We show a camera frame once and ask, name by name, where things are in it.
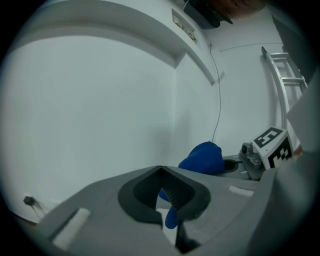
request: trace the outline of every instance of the rectangular slot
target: rectangular slot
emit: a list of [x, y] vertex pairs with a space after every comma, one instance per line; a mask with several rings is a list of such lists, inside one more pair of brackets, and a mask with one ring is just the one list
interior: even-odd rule
[[195, 37], [195, 29], [174, 9], [172, 9], [172, 21], [176, 24], [182, 31], [184, 31], [192, 41], [197, 43]]

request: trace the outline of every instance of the black rubber insert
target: black rubber insert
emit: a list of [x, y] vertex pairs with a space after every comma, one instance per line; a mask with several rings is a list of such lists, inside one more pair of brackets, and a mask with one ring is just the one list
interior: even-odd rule
[[118, 193], [119, 204], [136, 221], [162, 226], [161, 214], [156, 211], [161, 188], [180, 221], [196, 219], [211, 201], [204, 185], [168, 167], [157, 166], [124, 184]]

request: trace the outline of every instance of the black cable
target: black cable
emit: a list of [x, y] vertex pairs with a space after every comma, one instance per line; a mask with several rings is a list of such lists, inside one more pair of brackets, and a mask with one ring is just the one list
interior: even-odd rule
[[219, 76], [219, 72], [218, 72], [218, 68], [217, 68], [217, 64], [216, 64], [216, 61], [215, 61], [215, 58], [212, 56], [212, 53], [211, 53], [211, 49], [212, 49], [212, 42], [209, 38], [209, 36], [204, 32], [205, 36], [209, 39], [210, 41], [210, 55], [213, 59], [213, 62], [214, 62], [214, 65], [215, 65], [215, 69], [216, 69], [216, 73], [218, 75], [218, 84], [219, 84], [219, 116], [218, 116], [218, 121], [216, 122], [216, 126], [215, 126], [215, 129], [214, 129], [214, 132], [213, 132], [213, 136], [212, 136], [212, 143], [214, 142], [214, 137], [215, 137], [215, 134], [216, 134], [216, 130], [217, 130], [217, 127], [218, 127], [218, 124], [219, 124], [219, 120], [220, 120], [220, 114], [221, 114], [221, 91], [220, 91], [220, 76]]
[[43, 214], [44, 214], [44, 215], [47, 215], [47, 214], [45, 213], [44, 209], [42, 209], [40, 203], [38, 203], [38, 204], [39, 204], [39, 207], [40, 207], [41, 211], [43, 212]]
[[41, 209], [42, 213], [43, 213], [44, 215], [47, 215], [47, 214], [45, 213], [44, 209], [41, 207], [41, 204], [40, 204], [37, 200], [35, 200], [35, 202], [38, 204], [38, 206], [39, 206], [39, 208]]
[[41, 217], [40, 217], [39, 214], [37, 213], [35, 207], [34, 207], [33, 205], [32, 205], [31, 207], [32, 207], [32, 209], [34, 210], [35, 214], [38, 216], [38, 218], [41, 220]]

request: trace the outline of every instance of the white panel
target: white panel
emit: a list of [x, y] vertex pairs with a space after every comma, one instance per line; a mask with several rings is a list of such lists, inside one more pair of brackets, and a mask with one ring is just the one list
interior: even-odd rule
[[320, 66], [315, 70], [308, 89], [287, 115], [306, 152], [315, 152], [320, 149], [319, 84]]
[[[169, 209], [163, 209], [163, 208], [158, 208], [156, 209], [157, 212], [161, 213], [162, 217], [162, 223], [166, 222], [166, 217], [169, 212]], [[176, 238], [177, 238], [177, 232], [178, 232], [178, 226], [175, 228], [167, 228], [166, 225], [162, 226], [162, 231], [166, 238], [168, 238], [169, 242], [175, 246], [176, 244]]]
[[[52, 8], [49, 4], [44, 12], [39, 11], [29, 21], [30, 31], [27, 29], [24, 32], [32, 33], [33, 30], [43, 30], [43, 26], [52, 28], [70, 22], [116, 26], [147, 38], [175, 57], [184, 51], [188, 52], [212, 83], [218, 79], [209, 52], [209, 42], [202, 28], [170, 0], [62, 1], [69, 3], [54, 6], [58, 2], [61, 1], [53, 0], [50, 2]], [[176, 16], [182, 17], [192, 27], [197, 44], [173, 22], [173, 10]], [[223, 73], [223, 66], [218, 68]]]
[[174, 130], [170, 165], [178, 164], [200, 143], [210, 141], [219, 114], [219, 87], [186, 54], [176, 68]]

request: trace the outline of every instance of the blue glove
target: blue glove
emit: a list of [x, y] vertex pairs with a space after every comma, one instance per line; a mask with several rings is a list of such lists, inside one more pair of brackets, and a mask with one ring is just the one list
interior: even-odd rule
[[[196, 146], [178, 167], [210, 175], [222, 173], [225, 170], [225, 162], [222, 158], [221, 148], [209, 141]], [[163, 189], [161, 189], [159, 197], [169, 202]], [[172, 206], [165, 218], [164, 224], [168, 229], [174, 229], [178, 224], [177, 212]]]

